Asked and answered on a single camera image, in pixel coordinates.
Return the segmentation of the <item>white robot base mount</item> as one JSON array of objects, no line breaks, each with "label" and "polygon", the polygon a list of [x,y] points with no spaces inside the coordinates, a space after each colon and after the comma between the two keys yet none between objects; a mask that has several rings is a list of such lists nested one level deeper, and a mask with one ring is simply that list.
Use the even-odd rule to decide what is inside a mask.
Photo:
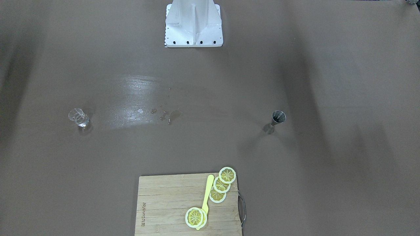
[{"label": "white robot base mount", "polygon": [[223,45],[221,8],[213,0],[174,0],[166,6],[165,13],[165,47]]}]

